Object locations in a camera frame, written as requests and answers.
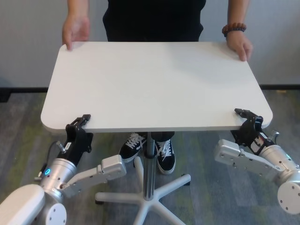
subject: wooden bead bracelet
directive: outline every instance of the wooden bead bracelet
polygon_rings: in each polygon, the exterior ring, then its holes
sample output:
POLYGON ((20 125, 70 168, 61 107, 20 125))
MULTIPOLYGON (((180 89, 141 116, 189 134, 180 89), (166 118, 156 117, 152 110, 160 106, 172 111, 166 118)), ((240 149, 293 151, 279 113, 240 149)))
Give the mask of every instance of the wooden bead bracelet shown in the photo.
POLYGON ((227 34, 231 31, 234 30, 239 30, 244 32, 246 30, 247 26, 244 23, 232 23, 232 24, 228 24, 225 27, 223 27, 222 29, 222 33, 224 34, 224 37, 227 37, 227 34))

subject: black sneaker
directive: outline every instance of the black sneaker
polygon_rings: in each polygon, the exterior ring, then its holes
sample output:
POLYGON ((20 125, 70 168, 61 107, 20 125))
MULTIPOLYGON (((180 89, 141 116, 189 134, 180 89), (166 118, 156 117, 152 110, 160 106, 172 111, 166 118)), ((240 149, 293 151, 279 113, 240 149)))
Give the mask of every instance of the black sneaker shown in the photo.
POLYGON ((139 151, 143 148, 143 145, 147 142, 147 138, 132 133, 127 139, 126 143, 120 149, 119 155, 121 155, 124 163, 132 161, 139 151))
POLYGON ((155 142, 157 151, 158 168, 162 174, 169 175, 175 169, 175 155, 173 152, 171 140, 166 142, 155 142))

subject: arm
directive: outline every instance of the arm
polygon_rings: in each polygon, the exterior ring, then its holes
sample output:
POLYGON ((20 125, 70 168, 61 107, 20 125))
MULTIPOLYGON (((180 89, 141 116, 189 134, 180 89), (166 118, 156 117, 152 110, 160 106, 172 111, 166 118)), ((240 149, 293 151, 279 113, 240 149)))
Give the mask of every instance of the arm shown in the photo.
MULTIPOLYGON (((229 0, 227 21, 230 23, 243 23, 246 17, 250 0, 229 0)), ((252 44, 242 31, 231 31, 227 35, 227 45, 235 51, 241 61, 250 59, 252 44)))
POLYGON ((68 0, 68 14, 69 15, 81 15, 88 16, 89 15, 89 0, 68 0))
POLYGON ((243 23, 246 17, 250 0, 228 1, 228 23, 243 23))
POLYGON ((68 15, 62 28, 62 43, 72 49, 73 41, 87 41, 90 35, 89 0, 67 0, 68 15))

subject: white sole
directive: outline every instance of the white sole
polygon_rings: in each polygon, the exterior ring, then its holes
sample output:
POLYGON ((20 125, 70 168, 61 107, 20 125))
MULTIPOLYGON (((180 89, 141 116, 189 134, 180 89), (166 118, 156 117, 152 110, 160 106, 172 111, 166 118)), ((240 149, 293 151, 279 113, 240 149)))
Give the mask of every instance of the white sole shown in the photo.
POLYGON ((171 169, 171 170, 169 170, 169 171, 165 171, 165 170, 163 170, 163 168, 161 168, 161 166, 159 165, 159 163, 157 162, 157 165, 158 165, 158 168, 159 168, 159 171, 163 174, 163 175, 170 175, 173 171, 174 171, 174 169, 175 169, 175 165, 176 165, 176 158, 175 158, 175 162, 174 162, 174 166, 173 166, 173 168, 171 169))

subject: cable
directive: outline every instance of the cable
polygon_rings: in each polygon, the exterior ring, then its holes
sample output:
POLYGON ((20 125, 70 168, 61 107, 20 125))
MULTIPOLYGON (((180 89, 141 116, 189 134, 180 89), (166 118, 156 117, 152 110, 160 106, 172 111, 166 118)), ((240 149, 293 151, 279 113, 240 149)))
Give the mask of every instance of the cable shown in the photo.
POLYGON ((54 141, 51 143, 50 147, 48 148, 48 153, 47 153, 47 157, 46 157, 46 160, 42 166, 42 168, 40 169, 40 172, 38 173, 38 177, 41 177, 41 175, 44 173, 47 165, 48 165, 48 161, 49 161, 49 156, 50 156, 50 152, 51 152, 51 149, 53 148, 54 145, 57 145, 58 141, 54 141))

